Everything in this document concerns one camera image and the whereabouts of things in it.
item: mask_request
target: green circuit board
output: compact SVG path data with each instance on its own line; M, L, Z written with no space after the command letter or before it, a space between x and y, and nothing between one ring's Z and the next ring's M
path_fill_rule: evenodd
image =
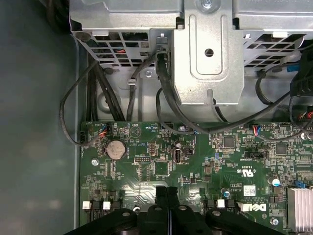
M313 184L313 141L301 137L274 143L256 137L251 126L186 136L173 134L157 122L85 122L81 139L91 140L104 125L107 134L81 149L80 225L110 212L83 209L83 202L100 202L100 207L110 201L111 210L143 210L155 203L156 186L175 186L180 203L194 211L205 213L218 199L235 201L236 206L248 208L239 209L242 216L287 234L287 187L295 187L295 181ZM268 138L298 131L289 123L258 125L260 134ZM106 148L114 140L125 146L120 160L108 156ZM274 187L271 179L278 179L279 186ZM274 218L278 225L272 224Z

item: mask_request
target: heatsink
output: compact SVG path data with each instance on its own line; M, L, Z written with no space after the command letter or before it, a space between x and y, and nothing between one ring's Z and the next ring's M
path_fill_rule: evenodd
M313 232L313 191L288 189L288 226L295 232Z

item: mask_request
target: motherboard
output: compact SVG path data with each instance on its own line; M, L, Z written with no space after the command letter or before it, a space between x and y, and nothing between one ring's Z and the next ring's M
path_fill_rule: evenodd
M168 125L188 131L179 123ZM290 123L212 135L173 134L157 122L84 122L81 130L82 141L101 138L81 149L80 225L120 208L143 212L155 203L157 186L174 186L180 203L195 212L225 208L284 234L301 232L294 204L303 191L304 207L313 198L313 141L258 138L298 132Z

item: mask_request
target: screw hole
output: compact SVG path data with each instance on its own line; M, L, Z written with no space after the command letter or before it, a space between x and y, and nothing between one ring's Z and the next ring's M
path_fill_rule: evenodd
M206 57L212 57L214 55L214 51L212 49L206 49L204 54Z

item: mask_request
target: white label sticker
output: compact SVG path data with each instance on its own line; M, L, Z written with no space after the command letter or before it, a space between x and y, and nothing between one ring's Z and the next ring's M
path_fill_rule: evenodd
M244 196L255 196L255 185L244 185Z

